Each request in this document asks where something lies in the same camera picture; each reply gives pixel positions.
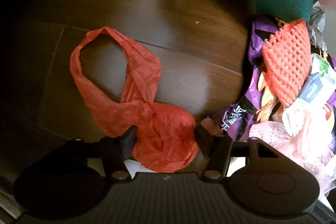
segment trash pile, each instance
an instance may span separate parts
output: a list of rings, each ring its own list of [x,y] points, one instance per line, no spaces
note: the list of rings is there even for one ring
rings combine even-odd
[[[320,196],[336,187],[336,59],[326,52],[324,12],[308,21],[256,16],[248,57],[253,67],[246,94],[202,121],[233,140],[258,137],[313,174]]]

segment pink mesh bag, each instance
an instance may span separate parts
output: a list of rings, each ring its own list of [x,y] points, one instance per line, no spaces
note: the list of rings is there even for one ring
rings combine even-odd
[[[336,156],[328,148],[330,132],[319,114],[305,113],[302,129],[290,136],[279,122],[262,122],[251,127],[249,137],[257,137],[313,174],[320,185],[320,195],[336,187]]]
[[[289,107],[308,76],[311,65],[310,41],[303,19],[285,24],[269,40],[265,39],[262,55],[267,68],[268,86],[284,107]]]

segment plastic wrapper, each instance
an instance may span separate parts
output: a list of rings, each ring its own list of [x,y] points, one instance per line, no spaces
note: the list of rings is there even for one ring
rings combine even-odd
[[[327,51],[327,45],[323,40],[322,31],[326,24],[326,14],[321,6],[313,7],[313,12],[307,22],[310,42],[319,47],[322,51]]]
[[[120,103],[114,102],[82,73],[81,49],[98,35],[111,36],[127,59],[126,80]],[[137,142],[132,156],[144,167],[157,172],[174,172],[196,156],[195,120],[184,109],[154,102],[161,64],[145,46],[109,27],[88,32],[70,58],[70,72],[100,129],[120,136],[136,125]]]
[[[321,56],[318,54],[312,56],[310,75],[293,105],[320,109],[335,92],[336,72]]]

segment metal bolt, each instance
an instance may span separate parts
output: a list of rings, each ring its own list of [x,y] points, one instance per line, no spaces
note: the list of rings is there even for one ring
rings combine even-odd
[[[208,179],[219,179],[221,177],[221,173],[219,173],[216,170],[208,170],[208,171],[204,172],[204,175]]]
[[[128,177],[128,173],[126,171],[116,171],[113,172],[112,177],[114,179],[122,180]]]

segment ridged surface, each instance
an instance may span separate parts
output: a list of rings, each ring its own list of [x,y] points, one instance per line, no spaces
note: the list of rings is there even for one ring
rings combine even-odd
[[[306,23],[297,19],[285,24],[262,46],[267,68],[266,82],[284,107],[289,107],[308,76],[311,64],[310,40]]]
[[[114,185],[107,197],[87,213],[61,221],[22,216],[16,224],[315,224],[309,215],[272,220],[248,213],[233,203],[219,184],[196,174],[140,173],[128,184]]]

